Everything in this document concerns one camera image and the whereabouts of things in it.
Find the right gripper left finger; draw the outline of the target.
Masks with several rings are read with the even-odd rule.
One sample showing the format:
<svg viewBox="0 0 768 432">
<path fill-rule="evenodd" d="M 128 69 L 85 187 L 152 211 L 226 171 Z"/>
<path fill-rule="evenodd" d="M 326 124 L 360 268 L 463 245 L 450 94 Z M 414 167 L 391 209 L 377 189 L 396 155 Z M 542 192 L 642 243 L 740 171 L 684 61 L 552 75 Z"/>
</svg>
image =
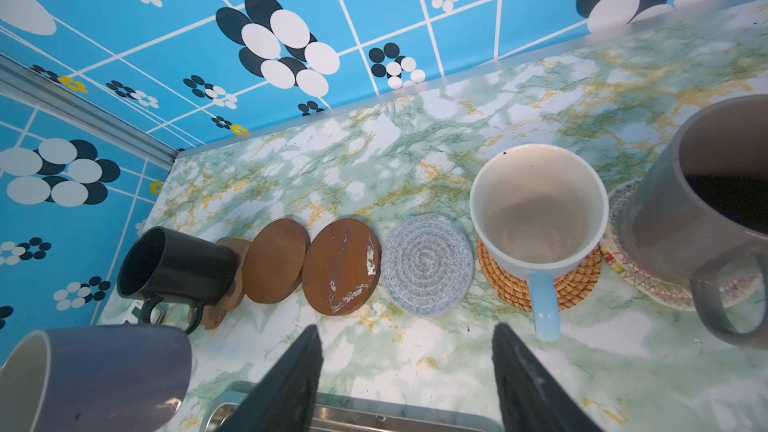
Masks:
<svg viewBox="0 0 768 432">
<path fill-rule="evenodd" d="M 222 431 L 308 431 L 323 364 L 315 325 L 307 327 L 222 424 Z"/>
</svg>

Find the purple mug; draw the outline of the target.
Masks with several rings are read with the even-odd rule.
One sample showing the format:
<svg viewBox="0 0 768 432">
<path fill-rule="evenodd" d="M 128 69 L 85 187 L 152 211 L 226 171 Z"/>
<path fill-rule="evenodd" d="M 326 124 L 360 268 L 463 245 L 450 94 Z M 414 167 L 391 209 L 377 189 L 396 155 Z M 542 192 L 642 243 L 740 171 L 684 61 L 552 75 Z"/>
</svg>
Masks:
<svg viewBox="0 0 768 432">
<path fill-rule="evenodd" d="M 108 325 L 34 331 L 1 369 L 4 431 L 156 431 L 192 371 L 180 329 Z"/>
</svg>

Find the embroidered white fabric coaster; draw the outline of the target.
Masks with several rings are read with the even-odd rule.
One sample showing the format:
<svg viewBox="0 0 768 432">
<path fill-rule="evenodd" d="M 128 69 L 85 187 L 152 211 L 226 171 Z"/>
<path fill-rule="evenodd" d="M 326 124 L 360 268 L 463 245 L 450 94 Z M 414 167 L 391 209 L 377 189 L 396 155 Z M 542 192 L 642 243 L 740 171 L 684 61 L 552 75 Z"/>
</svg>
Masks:
<svg viewBox="0 0 768 432">
<path fill-rule="evenodd" d="M 625 281 L 653 301 L 679 311 L 695 312 L 690 287 L 656 278 L 639 267 L 625 252 L 619 239 L 619 222 L 625 206 L 631 201 L 640 179 L 618 185 L 608 194 L 609 219 L 599 247 L 602 255 Z M 734 307 L 751 297 L 762 283 L 759 276 L 739 278 L 720 286 L 725 308 Z"/>
</svg>

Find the grey blue crochet coaster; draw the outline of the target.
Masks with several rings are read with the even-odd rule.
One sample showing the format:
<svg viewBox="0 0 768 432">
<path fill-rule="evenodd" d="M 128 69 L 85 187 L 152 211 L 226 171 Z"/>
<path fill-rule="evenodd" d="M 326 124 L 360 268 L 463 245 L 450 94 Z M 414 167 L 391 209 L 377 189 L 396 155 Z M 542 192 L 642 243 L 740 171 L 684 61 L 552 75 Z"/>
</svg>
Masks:
<svg viewBox="0 0 768 432">
<path fill-rule="evenodd" d="M 382 279 L 401 310 L 434 318 L 457 307 L 469 291 L 474 258 L 454 222 L 438 214 L 399 222 L 384 245 Z"/>
</svg>

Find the black mug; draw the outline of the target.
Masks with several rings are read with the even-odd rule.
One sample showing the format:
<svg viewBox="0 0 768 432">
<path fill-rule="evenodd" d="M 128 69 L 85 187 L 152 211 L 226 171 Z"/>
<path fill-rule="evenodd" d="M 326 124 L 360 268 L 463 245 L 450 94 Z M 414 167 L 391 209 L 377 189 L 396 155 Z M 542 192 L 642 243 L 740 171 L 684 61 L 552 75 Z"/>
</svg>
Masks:
<svg viewBox="0 0 768 432">
<path fill-rule="evenodd" d="M 205 306 L 217 304 L 232 285 L 238 256 L 232 249 L 162 226 L 144 232 L 119 270 L 115 291 L 142 300 L 139 322 L 148 324 L 163 303 L 191 309 L 186 334 L 200 325 Z"/>
</svg>

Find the scratched round wooden coaster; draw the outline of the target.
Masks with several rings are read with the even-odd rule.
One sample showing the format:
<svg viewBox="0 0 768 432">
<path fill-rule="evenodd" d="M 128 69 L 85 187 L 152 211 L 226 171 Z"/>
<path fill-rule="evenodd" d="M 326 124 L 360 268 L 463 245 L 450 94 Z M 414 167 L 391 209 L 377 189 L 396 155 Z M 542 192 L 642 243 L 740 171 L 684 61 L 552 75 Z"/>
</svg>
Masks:
<svg viewBox="0 0 768 432">
<path fill-rule="evenodd" d="M 380 279 L 382 247 L 354 218 L 326 226 L 312 241 L 302 269 L 306 300 L 327 316 L 348 315 L 371 297 Z"/>
</svg>

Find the paw shaped wooden coaster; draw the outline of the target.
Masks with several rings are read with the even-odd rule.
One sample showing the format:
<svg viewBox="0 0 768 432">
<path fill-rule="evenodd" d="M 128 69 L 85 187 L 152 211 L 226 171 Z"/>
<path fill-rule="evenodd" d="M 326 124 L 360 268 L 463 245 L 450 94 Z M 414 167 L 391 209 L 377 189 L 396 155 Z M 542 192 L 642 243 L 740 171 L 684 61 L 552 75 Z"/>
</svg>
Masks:
<svg viewBox="0 0 768 432">
<path fill-rule="evenodd" d="M 234 279 L 225 295 L 215 304 L 203 308 L 201 325 L 205 330 L 216 329 L 228 312 L 236 309 L 245 295 L 242 279 L 242 268 L 250 243 L 244 239 L 224 237 L 217 241 L 218 245 L 232 250 L 237 258 L 237 268 Z"/>
</svg>

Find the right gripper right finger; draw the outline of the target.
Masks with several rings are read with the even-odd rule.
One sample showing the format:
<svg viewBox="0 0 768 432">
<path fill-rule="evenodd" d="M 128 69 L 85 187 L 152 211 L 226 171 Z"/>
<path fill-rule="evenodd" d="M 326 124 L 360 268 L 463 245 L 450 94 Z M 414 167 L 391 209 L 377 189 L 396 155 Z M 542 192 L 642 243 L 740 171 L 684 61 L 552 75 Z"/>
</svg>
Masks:
<svg viewBox="0 0 768 432">
<path fill-rule="evenodd" d="M 505 323 L 494 328 L 492 360 L 505 430 L 600 429 Z"/>
</svg>

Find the light blue mug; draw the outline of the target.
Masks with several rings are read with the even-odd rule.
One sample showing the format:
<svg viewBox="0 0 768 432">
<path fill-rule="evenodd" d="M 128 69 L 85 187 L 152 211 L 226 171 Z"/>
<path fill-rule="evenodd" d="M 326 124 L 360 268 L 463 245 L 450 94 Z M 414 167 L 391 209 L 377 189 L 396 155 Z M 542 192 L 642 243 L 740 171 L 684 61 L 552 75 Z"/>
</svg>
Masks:
<svg viewBox="0 0 768 432">
<path fill-rule="evenodd" d="M 521 145 L 482 166 L 469 208 L 490 256 L 505 273 L 527 283 L 537 338 L 557 341 L 555 281 L 592 252 L 607 227 L 609 200 L 601 178 L 571 151 Z"/>
</svg>

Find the woven rattan coaster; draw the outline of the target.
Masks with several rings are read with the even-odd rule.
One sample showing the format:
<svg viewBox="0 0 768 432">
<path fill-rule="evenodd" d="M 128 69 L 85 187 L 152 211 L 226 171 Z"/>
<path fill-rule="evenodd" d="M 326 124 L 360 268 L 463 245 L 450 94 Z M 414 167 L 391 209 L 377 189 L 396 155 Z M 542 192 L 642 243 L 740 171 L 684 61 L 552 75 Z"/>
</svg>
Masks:
<svg viewBox="0 0 768 432">
<path fill-rule="evenodd" d="M 498 297 L 519 310 L 531 312 L 527 283 L 505 272 L 490 256 L 481 239 L 477 240 L 477 253 L 480 268 Z M 595 247 L 575 269 L 554 281 L 561 311 L 577 305 L 591 293 L 600 277 L 601 261 L 600 249 Z"/>
</svg>

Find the dark round wooden coaster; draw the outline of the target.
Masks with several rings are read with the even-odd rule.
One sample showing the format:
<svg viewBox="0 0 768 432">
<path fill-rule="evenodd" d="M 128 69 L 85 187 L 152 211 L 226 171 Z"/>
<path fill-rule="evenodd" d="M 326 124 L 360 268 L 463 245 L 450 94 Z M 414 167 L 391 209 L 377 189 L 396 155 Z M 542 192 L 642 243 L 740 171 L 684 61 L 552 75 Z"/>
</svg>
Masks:
<svg viewBox="0 0 768 432">
<path fill-rule="evenodd" d="M 245 294 L 260 304 L 279 303 L 298 287 L 310 246 L 306 228 L 290 218 L 273 221 L 251 242 L 242 274 Z"/>
</svg>

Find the stainless steel cup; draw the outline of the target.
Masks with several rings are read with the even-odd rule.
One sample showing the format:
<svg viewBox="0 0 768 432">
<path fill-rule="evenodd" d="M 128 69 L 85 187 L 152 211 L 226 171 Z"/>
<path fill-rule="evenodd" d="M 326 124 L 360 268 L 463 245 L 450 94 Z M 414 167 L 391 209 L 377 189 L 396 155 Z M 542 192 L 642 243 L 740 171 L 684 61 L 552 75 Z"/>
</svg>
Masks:
<svg viewBox="0 0 768 432">
<path fill-rule="evenodd" d="M 767 320 L 739 331 L 722 283 L 767 274 L 767 97 L 726 99 L 687 119 L 639 182 L 618 227 L 629 257 L 661 280 L 688 285 L 703 325 L 735 346 L 765 349 Z"/>
</svg>

